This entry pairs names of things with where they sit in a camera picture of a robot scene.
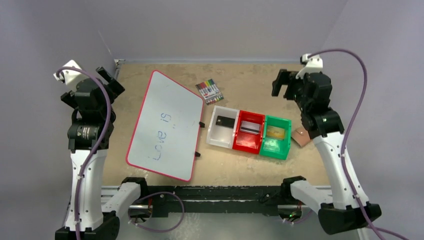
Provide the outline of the red framed whiteboard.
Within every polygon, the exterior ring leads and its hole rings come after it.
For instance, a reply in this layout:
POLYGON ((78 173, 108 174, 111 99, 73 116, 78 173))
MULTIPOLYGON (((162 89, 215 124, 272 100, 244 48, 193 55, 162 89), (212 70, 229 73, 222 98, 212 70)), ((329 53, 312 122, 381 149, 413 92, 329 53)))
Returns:
POLYGON ((189 182, 203 108, 200 96, 154 70, 130 139, 127 164, 189 182))

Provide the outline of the green plastic bin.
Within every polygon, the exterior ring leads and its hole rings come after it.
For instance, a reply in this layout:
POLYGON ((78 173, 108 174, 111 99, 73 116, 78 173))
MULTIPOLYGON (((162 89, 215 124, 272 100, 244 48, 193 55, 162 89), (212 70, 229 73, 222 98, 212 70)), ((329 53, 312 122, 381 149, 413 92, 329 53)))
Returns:
POLYGON ((292 121, 286 118, 265 116, 263 127, 263 138, 259 154, 279 160, 286 160, 291 148, 292 121), (276 126, 285 129, 285 138, 283 140, 266 137, 267 126, 276 126))

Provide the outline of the pink leather card holder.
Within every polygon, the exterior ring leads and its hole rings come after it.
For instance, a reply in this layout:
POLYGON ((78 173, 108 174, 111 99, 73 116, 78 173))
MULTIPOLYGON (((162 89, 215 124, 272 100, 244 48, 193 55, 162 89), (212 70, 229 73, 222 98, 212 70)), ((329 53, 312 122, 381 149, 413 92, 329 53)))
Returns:
POLYGON ((291 132, 291 138, 300 148, 305 147, 312 141, 309 132, 303 126, 294 129, 291 132))

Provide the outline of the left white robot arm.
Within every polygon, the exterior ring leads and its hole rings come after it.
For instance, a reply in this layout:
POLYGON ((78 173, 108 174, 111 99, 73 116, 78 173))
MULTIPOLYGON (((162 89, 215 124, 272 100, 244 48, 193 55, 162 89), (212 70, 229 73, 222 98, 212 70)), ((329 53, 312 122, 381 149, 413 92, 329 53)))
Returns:
POLYGON ((103 67, 96 71, 97 75, 89 74, 70 60, 54 74, 69 89, 60 99, 73 110, 67 131, 71 198, 64 226, 55 232, 57 240, 115 240, 129 206, 149 199, 145 179, 127 177, 102 204, 104 164, 116 120, 112 103, 125 89, 103 67))

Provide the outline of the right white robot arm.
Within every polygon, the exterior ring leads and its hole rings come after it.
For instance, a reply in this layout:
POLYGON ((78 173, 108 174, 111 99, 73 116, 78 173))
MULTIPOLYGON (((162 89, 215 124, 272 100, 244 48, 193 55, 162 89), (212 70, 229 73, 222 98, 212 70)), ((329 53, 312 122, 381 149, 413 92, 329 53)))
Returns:
POLYGON ((287 87, 283 97, 299 107, 302 126, 322 158, 332 195, 295 176, 283 179, 280 196, 288 204, 298 200, 307 205, 328 235, 365 228, 382 211, 378 204, 370 203, 356 177, 343 142, 347 131, 339 114, 329 106, 331 79, 321 72, 306 73, 302 78, 296 75, 295 71, 280 69, 271 95, 276 97, 283 85, 287 87))

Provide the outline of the white plastic bin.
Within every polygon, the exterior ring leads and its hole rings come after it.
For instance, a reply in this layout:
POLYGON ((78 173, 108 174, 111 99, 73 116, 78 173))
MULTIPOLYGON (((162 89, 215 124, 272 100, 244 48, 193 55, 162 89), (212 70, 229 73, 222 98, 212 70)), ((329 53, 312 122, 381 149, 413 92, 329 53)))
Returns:
POLYGON ((232 149, 236 135, 237 121, 239 120, 239 113, 240 111, 238 109, 215 106, 210 119, 206 142, 213 146, 232 149), (217 126, 217 116, 234 118, 235 122, 233 128, 217 126))

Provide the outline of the red plastic bin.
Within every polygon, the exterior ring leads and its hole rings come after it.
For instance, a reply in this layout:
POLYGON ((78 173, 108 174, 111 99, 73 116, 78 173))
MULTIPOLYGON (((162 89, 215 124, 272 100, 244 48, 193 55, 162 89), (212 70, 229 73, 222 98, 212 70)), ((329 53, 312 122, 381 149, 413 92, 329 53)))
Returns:
POLYGON ((232 149, 258 155, 263 140, 264 124, 265 115, 240 110, 232 149), (240 131, 241 121, 248 121, 261 124, 260 133, 252 134, 240 131))

